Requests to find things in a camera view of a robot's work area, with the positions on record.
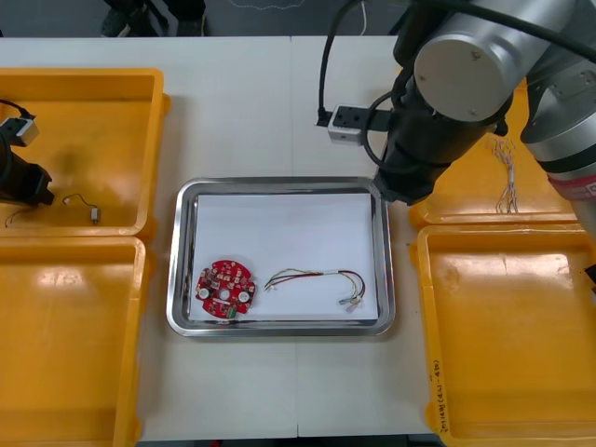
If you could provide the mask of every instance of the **yellow plastic bin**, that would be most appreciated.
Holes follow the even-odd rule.
[[[577,225],[429,226],[412,245],[427,422],[453,446],[596,445],[596,262]]]
[[[153,203],[169,97],[156,69],[0,69],[0,98],[37,116],[16,154],[47,170],[54,204],[0,205],[0,237],[138,236],[156,230]],[[0,121],[18,112],[0,104]],[[98,225],[80,194],[102,211]]]
[[[0,237],[0,445],[133,445],[149,265],[134,237]]]
[[[550,185],[547,174],[520,140],[528,121],[527,89],[517,88],[507,115],[508,137],[514,142],[513,163],[519,212],[500,214],[496,204],[505,190],[505,165],[492,153],[485,136],[440,176],[435,191],[412,206],[415,228],[437,224],[574,224],[571,205]]]

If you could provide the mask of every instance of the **metal tray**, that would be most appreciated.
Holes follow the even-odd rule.
[[[372,204],[372,243],[378,319],[323,321],[195,321],[189,318],[192,300],[196,212],[207,195],[369,194]],[[169,262],[169,325],[190,337],[257,337],[299,335],[378,335],[395,319],[393,269],[389,245],[387,204],[369,179],[358,177],[270,177],[195,179],[180,190]]]

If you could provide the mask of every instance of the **black cable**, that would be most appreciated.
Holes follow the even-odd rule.
[[[25,109],[24,107],[21,107],[20,105],[16,104],[13,101],[9,101],[9,100],[0,100],[0,103],[9,105],[10,107],[14,107],[15,109],[17,109],[20,113],[20,116],[22,118],[26,118],[26,119],[33,119],[35,118],[35,116],[31,115],[27,109]]]
[[[363,0],[347,0],[339,11],[335,14],[332,21],[332,27],[327,35],[325,48],[323,49],[323,58],[320,63],[320,77],[318,78],[318,126],[327,127],[331,119],[331,113],[325,110],[325,77],[327,76],[327,65],[329,64],[329,53],[332,51],[333,39],[337,35],[339,25],[352,7],[355,7]]]
[[[4,181],[5,177],[8,175],[10,170],[12,169],[12,151],[10,150],[10,143],[8,142],[7,136],[4,134],[2,130],[0,130],[0,142],[4,146],[4,151],[7,156],[7,162],[4,166],[4,171],[0,172],[0,184]]]
[[[406,11],[403,14],[401,14],[400,19],[398,20],[398,22],[395,25],[393,25],[393,27],[389,30],[389,33],[387,33],[387,35],[398,35],[401,27],[403,26],[405,21],[408,19],[409,12],[410,12],[410,9],[406,9]]]
[[[483,19],[507,26],[517,31],[532,35],[558,47],[571,51],[592,63],[596,63],[596,50],[577,42],[575,39],[566,37],[560,33],[551,31],[542,26],[534,25],[529,21],[520,20],[501,12],[493,11],[486,7],[478,7],[471,3],[464,3],[461,0],[414,0],[411,5],[421,5],[425,7],[436,7],[451,12],[467,14],[478,19]]]
[[[371,126],[371,122],[373,121],[374,112],[376,111],[377,107],[381,105],[381,103],[387,101],[391,98],[391,91],[388,91],[381,97],[374,100],[371,106],[366,111],[366,115],[364,120],[362,121],[362,128],[361,128],[361,136],[362,145],[364,146],[364,150],[366,151],[367,156],[372,160],[372,162],[379,167],[381,170],[386,170],[387,172],[391,172],[393,174],[404,174],[405,172],[402,169],[395,168],[391,165],[388,165],[385,161],[381,158],[376,156],[371,148],[371,144],[369,143],[369,127]]]

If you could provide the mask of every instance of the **electronic component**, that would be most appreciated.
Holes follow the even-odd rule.
[[[282,282],[291,281],[298,278],[312,278],[312,277],[324,277],[326,275],[341,275],[352,283],[352,294],[339,301],[340,305],[349,305],[345,310],[348,313],[354,312],[356,307],[362,302],[364,298],[364,292],[366,291],[366,284],[364,279],[358,273],[352,270],[329,270],[329,271],[316,271],[316,270],[299,270],[297,268],[285,268],[278,271],[272,276],[267,283],[264,285],[266,291],[270,291]],[[357,277],[360,281],[360,287],[356,284],[356,281],[352,276]]]
[[[203,309],[217,318],[234,318],[251,308],[255,285],[252,273],[244,265],[223,260],[205,268],[196,284],[196,298]]]
[[[88,203],[83,198],[83,196],[81,196],[81,194],[79,194],[79,193],[70,194],[69,196],[66,196],[65,198],[62,199],[62,203],[64,205],[68,205],[69,203],[71,203],[71,200],[73,197],[79,197],[85,205],[87,205],[88,207],[91,208],[91,214],[90,214],[91,223],[94,225],[97,225],[100,222],[100,220],[102,219],[102,210],[100,209],[100,207],[98,207],[97,205],[93,205],[92,203]]]

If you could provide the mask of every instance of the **white table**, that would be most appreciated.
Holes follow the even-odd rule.
[[[394,39],[339,37],[327,108],[369,104],[398,67]],[[426,433],[428,402],[407,210],[392,209],[398,316],[376,338],[198,341],[166,322],[173,200],[197,176],[367,175],[361,148],[314,126],[322,37],[2,39],[4,66],[153,66],[173,102],[156,198],[158,255],[142,327],[143,440]]]

